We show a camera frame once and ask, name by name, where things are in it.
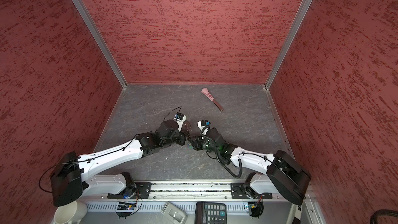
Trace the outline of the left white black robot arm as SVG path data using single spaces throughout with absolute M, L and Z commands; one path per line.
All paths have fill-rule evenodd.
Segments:
M 184 145 L 186 134 L 182 131 L 186 117 L 163 121 L 155 132 L 135 135 L 130 141 L 103 151 L 86 155 L 66 153 L 58 164 L 49 170 L 53 204 L 64 206 L 82 196 L 118 195 L 133 184 L 129 174 L 101 176 L 101 172 L 125 162 L 138 160 L 158 153 L 173 144 Z

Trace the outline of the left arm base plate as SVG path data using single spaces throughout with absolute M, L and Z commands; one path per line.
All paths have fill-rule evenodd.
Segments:
M 137 182 L 128 184 L 120 193 L 108 194 L 108 199 L 148 199 L 152 183 Z

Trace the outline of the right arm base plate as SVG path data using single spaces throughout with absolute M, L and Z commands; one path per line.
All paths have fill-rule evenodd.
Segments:
M 253 199 L 253 200 L 269 200 L 273 198 L 272 193 L 259 194 L 255 192 L 248 184 L 231 183 L 232 199 Z

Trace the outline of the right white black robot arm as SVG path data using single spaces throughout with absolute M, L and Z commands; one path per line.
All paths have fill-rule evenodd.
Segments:
M 244 168 L 253 170 L 255 174 L 248 177 L 249 193 L 266 193 L 263 177 L 267 177 L 290 203 L 304 202 L 312 176 L 288 153 L 278 150 L 265 154 L 243 149 L 226 142 L 216 128 L 209 126 L 201 127 L 200 134 L 188 137 L 187 142 L 194 150 L 214 153 L 217 162 L 234 178 L 240 178 Z

